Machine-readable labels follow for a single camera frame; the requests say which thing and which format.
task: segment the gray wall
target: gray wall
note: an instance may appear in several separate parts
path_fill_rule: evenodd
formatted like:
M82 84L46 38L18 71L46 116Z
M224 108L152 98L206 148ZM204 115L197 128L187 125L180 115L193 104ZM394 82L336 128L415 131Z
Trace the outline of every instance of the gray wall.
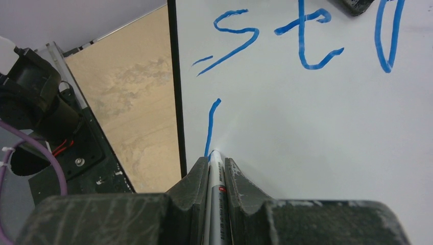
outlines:
M55 41L66 52L163 6L166 0L2 0L0 36L19 47Z

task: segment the whiteboard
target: whiteboard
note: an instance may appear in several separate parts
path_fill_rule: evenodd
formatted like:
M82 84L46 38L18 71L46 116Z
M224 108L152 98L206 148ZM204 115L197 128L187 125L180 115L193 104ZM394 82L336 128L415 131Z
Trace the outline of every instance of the whiteboard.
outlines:
M380 201L433 244L432 6L376 0L353 18L323 0L176 1L187 170L220 99L209 152L264 192Z

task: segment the wooden surface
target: wooden surface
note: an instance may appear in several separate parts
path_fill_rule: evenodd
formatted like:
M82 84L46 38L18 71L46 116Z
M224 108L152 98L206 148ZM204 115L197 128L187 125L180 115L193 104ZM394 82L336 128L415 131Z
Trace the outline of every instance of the wooden surface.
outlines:
M137 192L180 180L167 7L66 63Z

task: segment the black eraser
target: black eraser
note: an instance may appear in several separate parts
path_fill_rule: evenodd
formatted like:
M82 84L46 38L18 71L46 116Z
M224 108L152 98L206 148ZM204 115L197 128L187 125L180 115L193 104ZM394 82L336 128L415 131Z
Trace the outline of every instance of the black eraser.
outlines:
M364 13L374 0L338 0L352 16Z

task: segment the tabletop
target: tabletop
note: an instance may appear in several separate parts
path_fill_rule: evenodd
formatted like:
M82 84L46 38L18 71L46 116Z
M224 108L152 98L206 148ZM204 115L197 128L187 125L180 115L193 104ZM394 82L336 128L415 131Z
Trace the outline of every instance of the tabletop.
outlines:
M66 58L137 192L181 179L167 7Z

